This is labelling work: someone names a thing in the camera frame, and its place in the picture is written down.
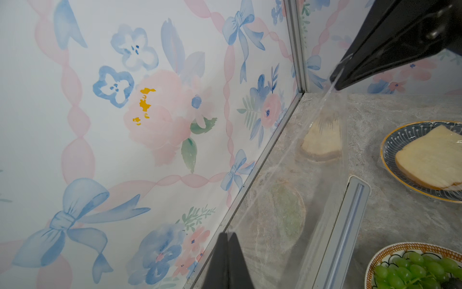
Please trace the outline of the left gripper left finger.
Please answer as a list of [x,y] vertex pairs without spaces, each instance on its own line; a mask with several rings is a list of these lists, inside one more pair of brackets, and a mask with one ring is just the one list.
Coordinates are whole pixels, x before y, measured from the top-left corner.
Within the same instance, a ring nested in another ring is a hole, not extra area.
[[220,233],[215,245],[210,265],[202,289],[229,288],[229,247],[228,236]]

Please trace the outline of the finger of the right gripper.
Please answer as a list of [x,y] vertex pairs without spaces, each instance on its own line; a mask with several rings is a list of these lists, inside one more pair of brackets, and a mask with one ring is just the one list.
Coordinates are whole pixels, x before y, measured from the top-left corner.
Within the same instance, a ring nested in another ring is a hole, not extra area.
[[461,1],[375,1],[330,80],[343,90],[444,49],[462,53]]

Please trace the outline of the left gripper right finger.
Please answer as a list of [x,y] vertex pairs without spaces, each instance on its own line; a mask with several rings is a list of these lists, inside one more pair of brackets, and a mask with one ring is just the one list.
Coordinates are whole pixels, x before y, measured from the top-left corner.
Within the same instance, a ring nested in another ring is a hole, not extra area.
[[228,239],[228,288],[254,289],[245,258],[236,233]]

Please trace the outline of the plastic wrap dispenser box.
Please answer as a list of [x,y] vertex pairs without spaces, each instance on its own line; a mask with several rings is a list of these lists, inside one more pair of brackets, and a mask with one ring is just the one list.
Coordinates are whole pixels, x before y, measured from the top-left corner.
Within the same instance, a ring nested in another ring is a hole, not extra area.
[[371,187],[357,176],[349,179],[340,212],[319,265],[314,289],[341,289],[348,272]]

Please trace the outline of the patterned fruit plate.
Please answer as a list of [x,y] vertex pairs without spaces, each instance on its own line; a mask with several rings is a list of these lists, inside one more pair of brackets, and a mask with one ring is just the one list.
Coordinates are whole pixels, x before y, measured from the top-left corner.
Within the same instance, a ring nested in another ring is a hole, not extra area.
[[366,289],[461,287],[461,253],[427,243],[396,243],[379,250],[365,275]]

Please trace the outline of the bread slices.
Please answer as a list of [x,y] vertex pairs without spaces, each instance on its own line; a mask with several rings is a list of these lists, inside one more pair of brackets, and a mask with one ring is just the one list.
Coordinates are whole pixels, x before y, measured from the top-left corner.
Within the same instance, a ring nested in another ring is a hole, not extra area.
[[462,189],[462,136],[440,125],[395,155],[399,170],[433,190]]

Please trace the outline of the green grapes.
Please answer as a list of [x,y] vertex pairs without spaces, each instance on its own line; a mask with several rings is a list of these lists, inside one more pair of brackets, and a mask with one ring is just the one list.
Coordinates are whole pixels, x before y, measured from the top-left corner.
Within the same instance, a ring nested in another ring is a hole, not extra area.
[[460,289],[462,264],[449,257],[408,250],[372,263],[366,284],[369,289]]

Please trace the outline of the right aluminium corner post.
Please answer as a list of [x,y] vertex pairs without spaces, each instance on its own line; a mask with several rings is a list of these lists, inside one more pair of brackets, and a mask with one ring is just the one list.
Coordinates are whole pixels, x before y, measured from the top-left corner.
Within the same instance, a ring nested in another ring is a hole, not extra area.
[[303,55],[302,33],[298,17],[296,0],[284,0],[286,20],[288,23],[291,52],[295,71],[295,80],[299,93],[306,93],[308,85],[306,82],[305,62]]

